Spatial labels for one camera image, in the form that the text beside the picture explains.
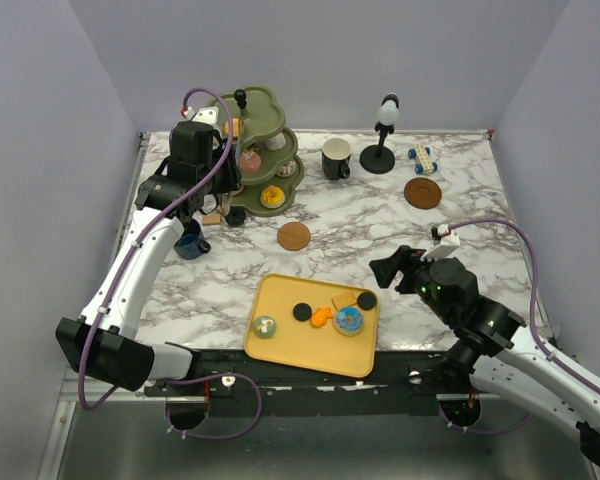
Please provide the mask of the round orange biscuit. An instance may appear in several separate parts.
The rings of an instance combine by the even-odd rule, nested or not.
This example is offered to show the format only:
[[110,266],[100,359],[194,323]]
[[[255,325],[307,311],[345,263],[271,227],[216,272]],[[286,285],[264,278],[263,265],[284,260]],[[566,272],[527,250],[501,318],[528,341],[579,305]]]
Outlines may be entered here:
[[223,134],[229,136],[229,133],[232,133],[233,139],[239,138],[242,130],[243,122],[239,118],[233,118],[231,122],[225,121],[222,127]]

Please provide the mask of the pink snowball cake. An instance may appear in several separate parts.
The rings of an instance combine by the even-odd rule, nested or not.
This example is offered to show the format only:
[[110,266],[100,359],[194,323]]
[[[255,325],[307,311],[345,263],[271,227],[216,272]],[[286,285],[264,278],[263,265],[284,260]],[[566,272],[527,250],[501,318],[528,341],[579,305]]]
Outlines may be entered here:
[[242,171],[255,172],[261,167],[261,156],[253,149],[246,149],[241,152],[238,165]]

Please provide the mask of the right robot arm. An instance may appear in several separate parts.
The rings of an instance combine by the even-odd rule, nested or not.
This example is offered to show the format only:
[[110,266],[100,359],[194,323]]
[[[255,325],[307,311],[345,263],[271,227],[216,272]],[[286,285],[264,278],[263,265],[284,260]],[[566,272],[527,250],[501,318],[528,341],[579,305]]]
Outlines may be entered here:
[[419,296],[456,336],[436,369],[442,384],[494,393],[553,422],[600,468],[600,377],[536,340],[521,316],[480,293],[458,259],[422,255],[401,246],[369,266],[379,287]]

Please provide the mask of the black patterned sandwich cookie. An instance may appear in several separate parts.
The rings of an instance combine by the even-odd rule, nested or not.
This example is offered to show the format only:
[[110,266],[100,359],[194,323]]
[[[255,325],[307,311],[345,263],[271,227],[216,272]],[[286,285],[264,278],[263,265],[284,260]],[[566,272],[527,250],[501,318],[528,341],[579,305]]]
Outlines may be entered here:
[[369,311],[377,305],[377,297],[370,291],[362,292],[357,297],[357,305],[364,311]]

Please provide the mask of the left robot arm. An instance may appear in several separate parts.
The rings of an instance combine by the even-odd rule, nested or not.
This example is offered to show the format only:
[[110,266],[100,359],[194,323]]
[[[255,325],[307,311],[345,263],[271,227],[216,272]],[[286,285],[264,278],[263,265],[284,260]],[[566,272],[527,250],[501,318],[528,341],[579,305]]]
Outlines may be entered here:
[[63,318],[56,329],[74,372],[130,391],[161,379],[181,395],[200,387],[202,372],[191,351],[135,337],[157,274],[205,196],[238,184],[233,149],[216,122],[174,127],[168,156],[138,188],[129,232],[105,280],[78,318]]

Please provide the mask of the yellow serving tray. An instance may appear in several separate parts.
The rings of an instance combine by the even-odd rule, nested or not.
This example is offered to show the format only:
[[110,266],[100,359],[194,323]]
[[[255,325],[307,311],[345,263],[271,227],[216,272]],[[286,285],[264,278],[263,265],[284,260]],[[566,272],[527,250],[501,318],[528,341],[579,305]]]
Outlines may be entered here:
[[[373,369],[380,304],[364,311],[364,327],[354,336],[340,334],[333,325],[336,310],[332,298],[353,292],[356,297],[370,291],[324,281],[268,274],[260,281],[244,340],[244,350],[253,359],[286,366],[363,378]],[[308,321],[293,317],[293,307],[307,303],[313,312],[330,307],[333,319],[324,327],[313,328]],[[258,338],[253,330],[254,320],[262,315],[273,317],[277,322],[276,334],[269,339]]]

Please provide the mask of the metal serving tongs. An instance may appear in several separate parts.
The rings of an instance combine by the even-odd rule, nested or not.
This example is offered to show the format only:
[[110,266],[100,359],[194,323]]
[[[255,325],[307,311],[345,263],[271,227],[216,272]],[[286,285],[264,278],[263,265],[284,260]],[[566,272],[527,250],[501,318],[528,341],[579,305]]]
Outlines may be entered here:
[[[243,119],[240,116],[235,118],[242,120],[244,130]],[[221,171],[218,174],[221,183],[218,211],[222,217],[225,217],[225,215],[231,210],[233,198],[243,189],[242,173],[238,165],[238,161],[242,152],[242,133],[237,139],[233,139],[232,136],[225,136],[226,141],[231,140],[232,147],[227,160],[223,164]]]

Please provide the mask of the yellow frosted donut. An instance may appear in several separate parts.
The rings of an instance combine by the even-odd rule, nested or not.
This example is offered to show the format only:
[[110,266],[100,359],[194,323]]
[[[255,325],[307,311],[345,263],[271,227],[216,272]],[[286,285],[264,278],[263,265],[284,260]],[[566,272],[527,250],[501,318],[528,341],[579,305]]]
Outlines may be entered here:
[[260,202],[267,209],[280,207],[286,200],[285,192],[276,185],[265,187],[260,194]]

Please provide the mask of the white sprinkled donut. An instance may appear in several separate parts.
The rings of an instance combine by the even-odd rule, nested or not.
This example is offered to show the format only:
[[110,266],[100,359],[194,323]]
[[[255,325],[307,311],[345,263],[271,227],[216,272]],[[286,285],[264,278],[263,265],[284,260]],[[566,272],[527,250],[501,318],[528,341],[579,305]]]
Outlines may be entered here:
[[297,170],[297,162],[294,157],[292,157],[289,161],[284,164],[281,164],[277,171],[276,176],[279,178],[288,178],[293,175]]

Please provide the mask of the grey snowball cake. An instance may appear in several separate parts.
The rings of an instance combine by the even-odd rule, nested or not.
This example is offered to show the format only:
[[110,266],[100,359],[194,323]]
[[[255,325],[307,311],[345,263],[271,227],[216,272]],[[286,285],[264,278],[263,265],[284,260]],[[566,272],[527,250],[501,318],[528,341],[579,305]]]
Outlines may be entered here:
[[283,132],[264,141],[264,146],[269,151],[279,151],[286,145],[286,138]]

